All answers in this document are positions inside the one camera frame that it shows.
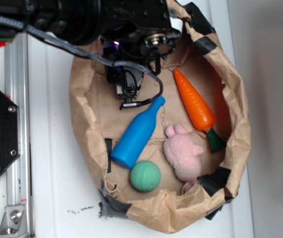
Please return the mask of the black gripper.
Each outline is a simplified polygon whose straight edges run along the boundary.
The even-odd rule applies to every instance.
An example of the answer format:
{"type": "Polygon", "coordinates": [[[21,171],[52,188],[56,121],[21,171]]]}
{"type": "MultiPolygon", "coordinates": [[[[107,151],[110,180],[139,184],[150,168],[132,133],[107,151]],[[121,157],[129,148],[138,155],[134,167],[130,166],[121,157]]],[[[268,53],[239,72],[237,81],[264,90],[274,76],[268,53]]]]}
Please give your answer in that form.
{"type": "Polygon", "coordinates": [[[183,21],[165,0],[107,0],[102,56],[132,61],[152,74],[161,72],[161,60],[174,52],[183,21]]]}

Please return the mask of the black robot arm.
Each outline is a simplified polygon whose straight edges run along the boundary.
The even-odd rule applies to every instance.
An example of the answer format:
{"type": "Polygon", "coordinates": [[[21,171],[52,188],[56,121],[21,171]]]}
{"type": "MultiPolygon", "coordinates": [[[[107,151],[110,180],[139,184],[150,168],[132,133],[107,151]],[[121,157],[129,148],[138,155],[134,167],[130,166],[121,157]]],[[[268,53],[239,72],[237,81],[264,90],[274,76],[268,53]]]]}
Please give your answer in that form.
{"type": "Polygon", "coordinates": [[[182,28],[164,0],[0,0],[0,47],[18,33],[106,66],[123,108],[140,107],[145,74],[175,50],[182,28]]]}

